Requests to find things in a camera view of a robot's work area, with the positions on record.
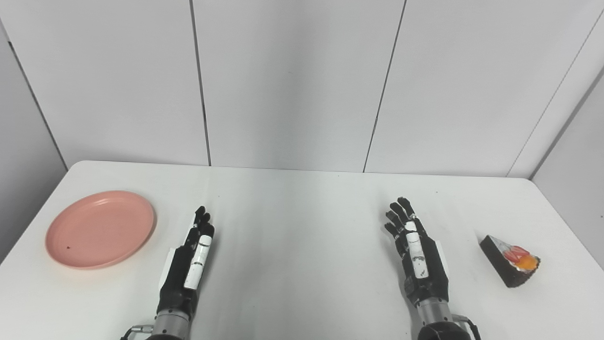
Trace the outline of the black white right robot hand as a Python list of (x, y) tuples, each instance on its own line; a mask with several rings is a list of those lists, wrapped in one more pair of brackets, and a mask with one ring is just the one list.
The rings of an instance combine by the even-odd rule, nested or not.
[(392, 235), (401, 257), (406, 297), (415, 306), (427, 299), (449, 302), (449, 280), (438, 247), (410, 201), (400, 196), (390, 203), (386, 217), (389, 222), (385, 229)]

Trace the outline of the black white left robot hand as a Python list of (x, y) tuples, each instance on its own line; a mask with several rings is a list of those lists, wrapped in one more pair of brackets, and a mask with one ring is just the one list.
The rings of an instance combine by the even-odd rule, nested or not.
[(179, 311), (192, 319), (198, 307), (198, 287), (213, 237), (210, 214), (200, 206), (183, 245), (175, 249), (172, 256), (168, 275), (159, 292), (158, 313)]

